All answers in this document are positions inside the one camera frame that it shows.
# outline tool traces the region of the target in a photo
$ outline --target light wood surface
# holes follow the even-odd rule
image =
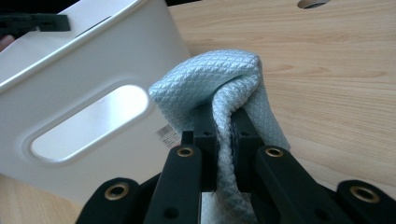
[[[322,185],[357,178],[396,198],[396,1],[205,0],[171,7],[193,55],[263,60],[292,153]],[[2,224],[73,223],[80,206],[0,176]]]

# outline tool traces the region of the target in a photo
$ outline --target microfiber cloth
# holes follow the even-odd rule
[[[290,145],[271,111],[262,79],[262,62],[239,49],[209,51],[172,69],[152,85],[149,95],[179,133],[193,130],[193,110],[212,102],[219,141],[217,190],[203,193],[201,223],[257,223],[249,195],[233,173],[231,114],[243,107],[266,145]]]

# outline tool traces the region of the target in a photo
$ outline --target mounting hole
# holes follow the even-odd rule
[[[267,155],[270,157],[282,157],[283,156],[283,152],[277,148],[274,148],[274,147],[265,149],[265,153],[267,153]]]
[[[309,8],[321,7],[328,2],[330,2],[330,0],[301,0],[297,4],[297,7],[302,9],[309,9]]]
[[[212,135],[212,134],[213,134],[212,132],[204,131],[204,135],[206,135],[206,136],[209,136],[209,135]]]
[[[175,219],[179,215],[178,209],[175,207],[169,207],[166,208],[165,211],[163,212],[163,216],[168,218],[168,219]]]
[[[182,147],[177,150],[177,155],[179,157],[190,157],[194,154],[194,150],[190,147]]]
[[[330,214],[328,211],[324,210],[324,209],[317,208],[317,209],[315,209],[314,212],[315,212],[315,215],[316,215],[320,220],[323,220],[323,221],[330,221],[330,220],[332,220],[331,214]]]
[[[355,196],[356,198],[358,198],[361,201],[364,201],[367,203],[379,203],[379,201],[380,201],[378,194],[376,194],[374,191],[367,189],[365,187],[352,186],[352,187],[350,187],[349,190],[353,196]]]
[[[108,188],[105,192],[105,197],[110,201],[116,201],[125,197],[125,195],[128,194],[128,191],[129,184],[120,182]]]
[[[248,137],[248,136],[250,136],[250,133],[247,133],[247,132],[241,132],[241,135],[242,135],[242,136],[245,136],[245,137]]]

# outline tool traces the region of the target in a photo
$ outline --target black plastic part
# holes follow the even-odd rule
[[[2,9],[12,12],[23,13],[59,13],[65,8],[75,4],[78,0],[62,0],[62,1],[49,1],[49,0],[12,0],[0,1],[0,11]]]
[[[106,191],[112,186],[123,183],[128,186],[127,194],[117,200],[110,201],[106,197]],[[114,194],[120,193],[125,189],[114,188]],[[137,213],[131,212],[138,199],[138,184],[126,178],[115,178],[105,182],[96,190],[82,209],[77,224],[126,224],[133,220]]]
[[[194,132],[193,131],[184,131],[181,134],[181,145],[192,145],[194,143]]]
[[[155,175],[139,186],[137,203],[130,208],[133,214],[130,223],[143,223],[160,176],[161,174]]]
[[[181,145],[171,149],[152,196],[145,224],[200,223],[201,166],[199,148]]]
[[[278,224],[280,222],[280,214],[276,209],[276,205],[268,194],[263,196],[258,194],[259,191],[252,191],[250,196],[251,206],[259,223]]]
[[[359,180],[343,181],[335,199],[356,223],[396,224],[396,202],[373,185]]]
[[[264,145],[261,137],[243,109],[239,109],[231,116],[232,120],[232,148],[233,166],[241,192],[251,192],[251,165],[254,163],[256,152],[259,147]]]
[[[279,223],[353,223],[287,150],[259,148],[256,171],[280,213]]]
[[[202,191],[216,190],[218,173],[218,150],[212,104],[198,106],[194,114],[194,141],[203,155]]]
[[[70,31],[67,15],[56,14],[0,14],[0,35],[18,38],[30,31]]]

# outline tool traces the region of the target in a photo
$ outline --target oval handle hole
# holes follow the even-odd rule
[[[31,151],[43,161],[66,161],[141,115],[148,106],[143,89],[121,86],[38,136]]]

